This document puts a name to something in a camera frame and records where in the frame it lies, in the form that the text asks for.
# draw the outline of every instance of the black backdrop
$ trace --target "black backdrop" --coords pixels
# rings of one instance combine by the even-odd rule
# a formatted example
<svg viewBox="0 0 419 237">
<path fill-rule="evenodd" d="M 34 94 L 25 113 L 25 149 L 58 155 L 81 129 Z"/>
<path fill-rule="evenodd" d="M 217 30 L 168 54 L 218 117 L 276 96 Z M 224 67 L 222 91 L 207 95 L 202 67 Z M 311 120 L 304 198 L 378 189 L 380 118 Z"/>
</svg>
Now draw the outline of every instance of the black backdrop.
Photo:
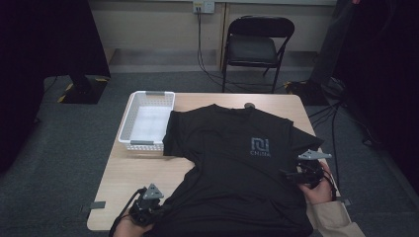
<svg viewBox="0 0 419 237">
<path fill-rule="evenodd" d="M 87 0 L 0 3 L 0 171 L 31 132 L 48 76 L 110 77 Z"/>
<path fill-rule="evenodd" d="M 334 73 L 417 194 L 418 9 L 417 0 L 361 1 Z"/>
</svg>

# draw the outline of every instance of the chair backrest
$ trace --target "chair backrest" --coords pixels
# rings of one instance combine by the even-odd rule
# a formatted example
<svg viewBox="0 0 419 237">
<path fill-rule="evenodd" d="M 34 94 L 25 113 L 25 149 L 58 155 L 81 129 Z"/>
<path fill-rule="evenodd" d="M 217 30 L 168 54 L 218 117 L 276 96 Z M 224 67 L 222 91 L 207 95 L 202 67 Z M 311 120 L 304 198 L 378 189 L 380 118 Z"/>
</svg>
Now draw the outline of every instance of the chair backrest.
<svg viewBox="0 0 419 237">
<path fill-rule="evenodd" d="M 228 35 L 268 38 L 290 38 L 293 22 L 287 18 L 270 16 L 244 16 L 234 20 L 228 27 Z"/>
</svg>

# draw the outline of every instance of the shirt logo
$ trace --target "shirt logo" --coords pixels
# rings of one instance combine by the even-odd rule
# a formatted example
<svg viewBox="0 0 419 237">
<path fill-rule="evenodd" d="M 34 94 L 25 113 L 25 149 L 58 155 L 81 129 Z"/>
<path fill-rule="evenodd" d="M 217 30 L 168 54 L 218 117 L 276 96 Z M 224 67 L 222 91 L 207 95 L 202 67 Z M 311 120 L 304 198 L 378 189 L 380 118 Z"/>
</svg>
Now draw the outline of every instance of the shirt logo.
<svg viewBox="0 0 419 237">
<path fill-rule="evenodd" d="M 269 140 L 252 137 L 250 155 L 270 157 L 271 154 L 269 152 Z"/>
</svg>

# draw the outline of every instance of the human hand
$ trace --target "human hand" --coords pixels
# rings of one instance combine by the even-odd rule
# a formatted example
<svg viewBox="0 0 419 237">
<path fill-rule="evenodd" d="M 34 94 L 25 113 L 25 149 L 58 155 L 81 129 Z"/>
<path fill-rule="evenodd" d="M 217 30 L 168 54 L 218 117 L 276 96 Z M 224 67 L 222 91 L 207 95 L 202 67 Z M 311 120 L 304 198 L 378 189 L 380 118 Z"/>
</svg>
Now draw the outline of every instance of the human hand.
<svg viewBox="0 0 419 237">
<path fill-rule="evenodd" d="M 151 230 L 152 228 L 152 224 L 147 226 L 139 226 L 133 223 L 128 209 L 118 224 L 114 233 L 114 237 L 141 237 L 145 232 Z"/>
<path fill-rule="evenodd" d="M 324 176 L 331 179 L 329 176 L 331 174 L 329 167 L 323 162 L 320 162 L 320 165 L 325 171 Z M 332 187 L 330 187 L 330 183 L 325 178 L 312 190 L 306 185 L 298 185 L 298 187 L 311 204 L 320 204 L 332 200 Z"/>
</svg>

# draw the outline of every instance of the beige sleeve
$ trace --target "beige sleeve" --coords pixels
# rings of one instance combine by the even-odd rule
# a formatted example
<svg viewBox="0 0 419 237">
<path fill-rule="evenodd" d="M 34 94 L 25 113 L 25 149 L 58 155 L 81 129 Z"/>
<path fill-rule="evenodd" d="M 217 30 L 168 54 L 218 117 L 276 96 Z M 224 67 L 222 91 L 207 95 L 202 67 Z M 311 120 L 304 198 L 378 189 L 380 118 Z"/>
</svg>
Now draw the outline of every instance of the beige sleeve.
<svg viewBox="0 0 419 237">
<path fill-rule="evenodd" d="M 351 221 L 342 202 L 316 204 L 312 210 L 316 227 L 324 237 L 365 237 L 358 224 Z"/>
</svg>

